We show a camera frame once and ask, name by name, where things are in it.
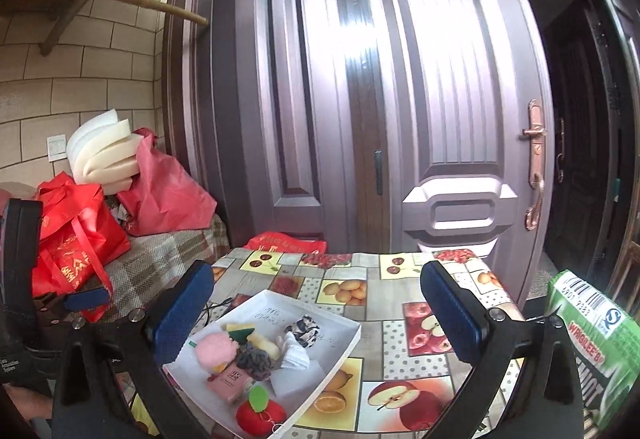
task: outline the light switch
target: light switch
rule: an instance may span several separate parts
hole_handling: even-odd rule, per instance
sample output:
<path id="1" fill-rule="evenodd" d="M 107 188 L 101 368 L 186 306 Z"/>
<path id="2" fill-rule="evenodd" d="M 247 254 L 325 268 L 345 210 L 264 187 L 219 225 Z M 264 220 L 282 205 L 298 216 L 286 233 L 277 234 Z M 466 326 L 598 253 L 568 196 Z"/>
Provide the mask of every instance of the light switch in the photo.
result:
<path id="1" fill-rule="evenodd" d="M 47 138 L 47 156 L 49 156 L 49 162 L 66 158 L 66 136 L 64 134 Z"/>

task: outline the door panel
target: door panel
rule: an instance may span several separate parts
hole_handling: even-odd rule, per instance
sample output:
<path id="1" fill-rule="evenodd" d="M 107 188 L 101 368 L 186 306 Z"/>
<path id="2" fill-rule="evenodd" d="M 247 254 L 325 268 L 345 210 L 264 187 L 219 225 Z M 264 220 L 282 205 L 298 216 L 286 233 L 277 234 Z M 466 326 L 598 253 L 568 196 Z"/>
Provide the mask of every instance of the door panel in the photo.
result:
<path id="1" fill-rule="evenodd" d="M 351 127 L 338 101 L 326 4 L 236 0 L 242 143 L 256 231 L 352 251 Z"/>
<path id="2" fill-rule="evenodd" d="M 607 239 L 618 168 L 617 116 L 607 105 L 612 80 L 599 29 L 587 0 L 576 0 L 544 36 L 565 145 L 545 249 L 558 269 L 584 278 Z"/>
<path id="3" fill-rule="evenodd" d="M 529 185 L 530 141 L 522 130 L 529 128 L 529 102 L 550 102 L 524 7 L 520 0 L 372 0 L 392 171 L 392 250 L 484 249 L 514 298 L 530 262 L 537 263 L 537 231 L 525 227 L 537 191 Z M 553 120 L 544 121 L 552 130 Z M 546 152 L 553 152 L 549 139 Z M 543 227 L 547 215 L 548 202 Z"/>

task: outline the wrigley's logo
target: wrigley's logo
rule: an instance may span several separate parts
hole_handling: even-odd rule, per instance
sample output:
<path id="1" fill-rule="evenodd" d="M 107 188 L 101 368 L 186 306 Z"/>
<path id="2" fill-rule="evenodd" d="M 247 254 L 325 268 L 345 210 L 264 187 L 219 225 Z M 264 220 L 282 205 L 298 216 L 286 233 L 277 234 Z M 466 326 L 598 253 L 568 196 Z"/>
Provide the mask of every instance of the wrigley's logo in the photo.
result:
<path id="1" fill-rule="evenodd" d="M 604 362 L 604 354 L 600 352 L 598 346 L 589 339 L 574 321 L 569 324 L 569 336 L 572 337 L 573 342 L 579 346 L 582 352 L 593 360 L 593 363 L 600 364 Z"/>

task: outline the fruit print tablecloth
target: fruit print tablecloth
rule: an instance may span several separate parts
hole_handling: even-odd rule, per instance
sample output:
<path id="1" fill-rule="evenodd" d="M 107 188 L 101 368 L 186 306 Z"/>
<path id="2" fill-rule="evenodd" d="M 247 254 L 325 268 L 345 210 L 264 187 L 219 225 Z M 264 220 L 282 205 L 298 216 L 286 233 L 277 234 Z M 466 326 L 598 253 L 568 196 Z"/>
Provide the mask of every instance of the fruit print tablecloth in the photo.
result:
<path id="1" fill-rule="evenodd" d="M 422 296 L 420 270 L 433 259 L 440 260 L 486 308 L 500 307 L 512 318 L 522 319 L 499 279 L 469 249 L 301 255 L 236 248 L 215 263 L 212 303 L 231 297 L 231 307 L 237 307 L 270 289 L 361 322 L 362 338 L 328 387 L 331 390 L 325 390 L 286 433 L 287 439 L 346 439 L 360 434 L 371 439 L 372 433 L 405 433 L 412 439 L 413 432 L 428 429 L 449 404 L 470 366 L 457 359 Z M 217 319 L 227 310 L 217 308 L 210 317 Z M 205 320 L 203 315 L 194 332 Z M 497 424 L 519 372 L 518 362 L 512 361 L 475 437 Z M 199 409 L 194 413 L 212 436 L 225 436 Z"/>

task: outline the green package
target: green package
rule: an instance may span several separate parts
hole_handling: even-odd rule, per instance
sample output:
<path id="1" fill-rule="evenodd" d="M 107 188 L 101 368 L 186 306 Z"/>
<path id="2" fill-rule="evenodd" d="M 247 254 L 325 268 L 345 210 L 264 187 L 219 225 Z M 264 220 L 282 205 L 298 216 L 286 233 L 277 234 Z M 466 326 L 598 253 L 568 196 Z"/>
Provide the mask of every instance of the green package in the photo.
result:
<path id="1" fill-rule="evenodd" d="M 549 282 L 546 313 L 557 312 L 574 345 L 584 407 L 602 429 L 640 373 L 640 326 L 570 271 Z"/>

